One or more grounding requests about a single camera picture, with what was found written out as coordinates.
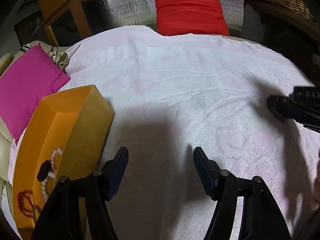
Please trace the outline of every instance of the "clamp jaw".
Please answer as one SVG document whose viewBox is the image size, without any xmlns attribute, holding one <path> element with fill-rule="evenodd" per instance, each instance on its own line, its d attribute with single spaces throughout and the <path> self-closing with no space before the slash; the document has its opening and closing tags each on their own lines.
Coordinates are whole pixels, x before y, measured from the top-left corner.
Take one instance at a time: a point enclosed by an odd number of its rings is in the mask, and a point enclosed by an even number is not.
<svg viewBox="0 0 320 240">
<path fill-rule="evenodd" d="M 291 118 L 320 133 L 320 87 L 294 87 L 288 97 L 270 95 L 267 107 L 282 122 Z"/>
<path fill-rule="evenodd" d="M 116 195 L 129 160 L 121 147 L 115 158 L 86 178 L 70 180 L 61 176 L 45 204 L 31 240 L 81 240 L 79 197 L 85 198 L 87 218 L 93 240 L 117 240 L 105 201 Z M 217 205 L 204 240 L 229 240 L 237 198 L 244 197 L 239 240 L 290 240 L 284 218 L 267 185 L 259 176 L 252 180 L 237 178 L 209 160 L 196 147 L 193 160 L 204 190 Z M 55 228 L 54 234 L 48 234 Z"/>
<path fill-rule="evenodd" d="M 237 198 L 244 197 L 239 240 L 291 240 L 282 213 L 259 176 L 237 178 L 209 160 L 201 147 L 193 161 L 206 194 L 217 205 L 204 240 L 229 240 L 236 214 Z"/>
</svg>

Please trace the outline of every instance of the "wooden stool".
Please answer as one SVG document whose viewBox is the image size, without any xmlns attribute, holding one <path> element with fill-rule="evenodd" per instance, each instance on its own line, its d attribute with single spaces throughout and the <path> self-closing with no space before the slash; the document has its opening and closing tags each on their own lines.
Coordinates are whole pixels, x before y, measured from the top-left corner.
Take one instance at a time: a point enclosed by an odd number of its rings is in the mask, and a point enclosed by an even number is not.
<svg viewBox="0 0 320 240">
<path fill-rule="evenodd" d="M 52 31 L 51 25 L 66 11 L 70 9 L 76 27 L 82 39 L 92 36 L 92 31 L 84 14 L 81 2 L 89 0 L 38 0 L 41 8 L 44 21 L 41 25 L 44 26 L 45 32 L 49 41 L 54 46 L 59 46 L 59 43 Z"/>
</svg>

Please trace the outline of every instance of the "white sheet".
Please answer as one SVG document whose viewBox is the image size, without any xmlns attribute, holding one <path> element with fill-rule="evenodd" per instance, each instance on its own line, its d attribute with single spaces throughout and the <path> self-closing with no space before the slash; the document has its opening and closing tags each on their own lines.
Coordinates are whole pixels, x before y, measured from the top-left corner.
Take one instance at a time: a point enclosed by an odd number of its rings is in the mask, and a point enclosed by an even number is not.
<svg viewBox="0 0 320 240">
<path fill-rule="evenodd" d="M 215 203 L 194 168 L 196 146 L 238 177 L 261 176 L 290 232 L 306 214 L 319 134 L 280 123 L 263 104 L 269 94 L 311 84 L 282 55 L 221 36 L 163 37 L 126 26 L 81 41 L 66 71 L 62 90 L 95 84 L 116 112 L 102 163 L 120 146 L 129 150 L 108 203 L 119 239 L 204 237 Z"/>
<path fill-rule="evenodd" d="M 11 215 L 11 212 L 10 212 L 6 186 L 4 187 L 2 195 L 1 195 L 1 210 L 3 212 L 4 217 L 6 218 L 7 222 L 9 223 L 9 225 L 15 231 L 17 236 L 19 236 L 21 238 L 21 236 L 20 236 L 20 234 L 19 234 L 19 232 L 17 230 L 16 224 L 15 224 L 15 222 L 13 220 L 13 217 Z"/>
<path fill-rule="evenodd" d="M 18 157 L 18 152 L 20 149 L 20 145 L 24 136 L 24 133 L 27 128 L 24 129 L 23 133 L 21 134 L 18 143 L 16 145 L 15 139 L 12 140 L 11 146 L 10 146 L 10 161 L 9 161 L 9 169 L 8 169 L 8 180 L 9 183 L 12 185 L 13 182 L 13 174 L 14 174 L 14 167 L 16 165 L 17 157 Z"/>
</svg>

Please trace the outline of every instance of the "metal screw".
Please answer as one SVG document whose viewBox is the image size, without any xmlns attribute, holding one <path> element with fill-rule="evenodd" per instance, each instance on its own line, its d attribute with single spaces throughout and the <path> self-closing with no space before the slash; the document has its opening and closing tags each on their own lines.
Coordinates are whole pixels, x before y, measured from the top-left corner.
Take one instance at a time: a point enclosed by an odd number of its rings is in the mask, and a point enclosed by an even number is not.
<svg viewBox="0 0 320 240">
<path fill-rule="evenodd" d="M 101 170 L 95 170 L 93 173 L 92 173 L 95 177 L 98 177 L 102 174 L 102 171 Z"/>
<path fill-rule="evenodd" d="M 61 176 L 61 177 L 59 178 L 59 181 L 61 181 L 61 182 L 66 182 L 67 179 L 68 179 L 68 177 L 65 176 L 65 175 L 63 175 L 63 176 Z"/>
<path fill-rule="evenodd" d="M 254 180 L 256 181 L 256 182 L 262 182 L 262 178 L 261 177 L 259 177 L 259 176 L 255 176 L 254 177 Z"/>
<path fill-rule="evenodd" d="M 228 176 L 229 174 L 230 174 L 230 172 L 229 171 L 227 171 L 227 170 L 221 170 L 220 171 L 220 174 L 222 175 L 222 176 Z"/>
</svg>

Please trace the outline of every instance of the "orange box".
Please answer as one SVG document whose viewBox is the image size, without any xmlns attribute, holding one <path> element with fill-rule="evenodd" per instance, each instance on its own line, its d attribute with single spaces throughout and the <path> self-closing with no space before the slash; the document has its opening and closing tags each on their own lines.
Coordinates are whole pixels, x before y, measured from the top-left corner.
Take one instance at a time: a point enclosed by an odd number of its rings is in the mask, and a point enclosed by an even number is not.
<svg viewBox="0 0 320 240">
<path fill-rule="evenodd" d="M 20 213 L 17 194 L 24 192 L 42 210 L 45 198 L 37 174 L 41 164 L 50 160 L 52 152 L 58 148 L 63 149 L 63 154 L 61 158 L 56 155 L 58 171 L 56 179 L 49 178 L 47 183 L 49 194 L 60 176 L 73 180 L 94 171 L 113 116 L 113 109 L 94 85 L 61 91 L 40 101 L 22 139 L 12 183 L 14 219 L 24 240 L 31 238 L 35 225 L 33 219 Z M 23 204 L 26 213 L 31 214 L 27 200 Z M 81 221 L 85 225 L 83 210 Z"/>
</svg>

